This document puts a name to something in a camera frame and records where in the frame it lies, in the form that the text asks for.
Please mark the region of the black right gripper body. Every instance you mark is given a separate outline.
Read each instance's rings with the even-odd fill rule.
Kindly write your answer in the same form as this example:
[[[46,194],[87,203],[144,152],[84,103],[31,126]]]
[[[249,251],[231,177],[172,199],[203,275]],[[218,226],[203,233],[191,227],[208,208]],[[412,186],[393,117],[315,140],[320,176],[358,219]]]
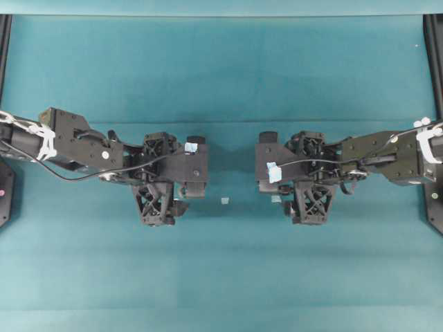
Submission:
[[[284,213],[294,224],[322,225],[341,181],[342,143],[326,143],[325,134],[301,131],[284,145],[291,155],[282,162],[282,173],[292,186],[293,198],[284,202]]]

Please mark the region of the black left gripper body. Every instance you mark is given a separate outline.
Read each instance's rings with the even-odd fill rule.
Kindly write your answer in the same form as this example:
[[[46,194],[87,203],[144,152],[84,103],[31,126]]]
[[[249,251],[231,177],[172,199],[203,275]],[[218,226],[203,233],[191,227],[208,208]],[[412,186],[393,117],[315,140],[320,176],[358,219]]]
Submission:
[[[151,133],[144,137],[142,145],[125,145],[124,166],[147,163],[127,173],[139,216],[144,225],[172,226],[182,216],[188,204],[174,198],[174,181],[161,174],[162,162],[175,154],[180,147],[177,138],[166,132]]]

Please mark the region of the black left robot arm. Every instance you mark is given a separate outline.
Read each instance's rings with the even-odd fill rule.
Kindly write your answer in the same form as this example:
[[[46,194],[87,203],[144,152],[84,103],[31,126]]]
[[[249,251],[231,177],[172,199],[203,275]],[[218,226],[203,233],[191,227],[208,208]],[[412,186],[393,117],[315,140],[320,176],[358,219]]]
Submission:
[[[168,133],[149,133],[143,143],[124,143],[116,132],[103,134],[84,117],[49,108],[37,121],[1,112],[1,155],[81,174],[85,181],[128,185],[145,225],[174,225],[188,209],[174,198],[174,182],[161,175],[162,162],[181,145]]]

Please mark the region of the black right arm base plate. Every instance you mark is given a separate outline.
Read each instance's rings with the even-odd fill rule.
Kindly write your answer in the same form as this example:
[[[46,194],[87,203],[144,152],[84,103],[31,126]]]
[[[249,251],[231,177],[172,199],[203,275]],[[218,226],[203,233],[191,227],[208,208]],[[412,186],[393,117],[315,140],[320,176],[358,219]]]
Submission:
[[[422,199],[420,221],[442,236],[442,182],[420,184],[419,197]]]

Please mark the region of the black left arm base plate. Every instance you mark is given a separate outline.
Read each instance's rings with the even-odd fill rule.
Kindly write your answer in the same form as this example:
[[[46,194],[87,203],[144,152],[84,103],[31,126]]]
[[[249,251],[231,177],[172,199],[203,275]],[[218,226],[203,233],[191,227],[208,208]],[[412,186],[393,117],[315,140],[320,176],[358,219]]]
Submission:
[[[1,159],[0,176],[0,226],[3,227],[10,220],[12,211],[12,198],[15,189],[15,173],[3,159]]]

